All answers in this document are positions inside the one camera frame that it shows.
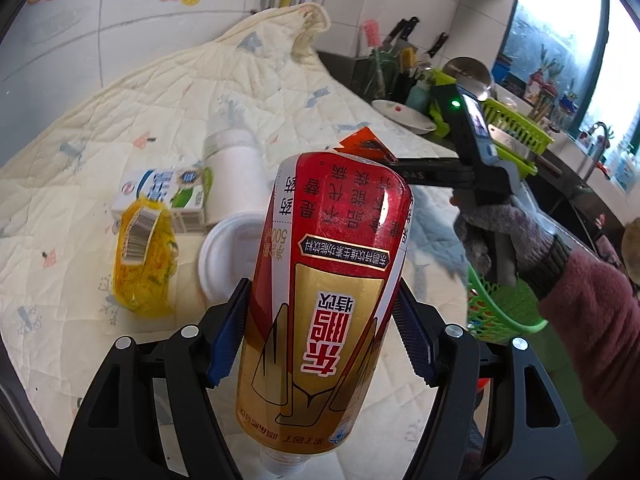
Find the right gloved hand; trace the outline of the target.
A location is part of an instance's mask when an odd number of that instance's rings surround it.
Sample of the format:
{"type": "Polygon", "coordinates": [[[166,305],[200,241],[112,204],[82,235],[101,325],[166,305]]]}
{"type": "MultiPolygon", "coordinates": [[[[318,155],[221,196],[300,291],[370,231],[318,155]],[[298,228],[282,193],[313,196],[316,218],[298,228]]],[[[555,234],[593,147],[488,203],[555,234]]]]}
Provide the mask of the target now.
{"type": "Polygon", "coordinates": [[[471,191],[454,190],[451,203],[459,211],[454,232],[466,258],[477,273],[500,285],[514,286],[519,273],[533,271],[558,244],[515,197],[477,205],[471,191]]]}

